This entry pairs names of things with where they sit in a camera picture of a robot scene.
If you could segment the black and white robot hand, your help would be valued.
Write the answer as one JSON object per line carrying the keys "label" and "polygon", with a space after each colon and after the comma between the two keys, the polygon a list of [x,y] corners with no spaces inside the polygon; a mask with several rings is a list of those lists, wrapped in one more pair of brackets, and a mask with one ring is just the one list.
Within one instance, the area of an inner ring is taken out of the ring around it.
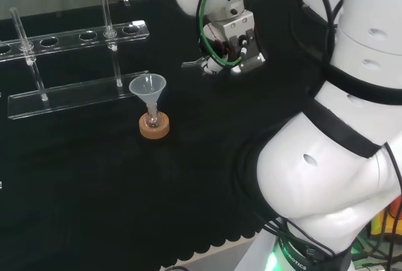
{"label": "black and white robot hand", "polygon": [[182,69],[203,70],[207,75],[228,69],[238,75],[262,66],[266,60],[254,30],[254,15],[248,10],[230,19],[209,21],[204,24],[204,35],[217,56],[208,51],[201,39],[202,56],[193,62],[182,63]]}

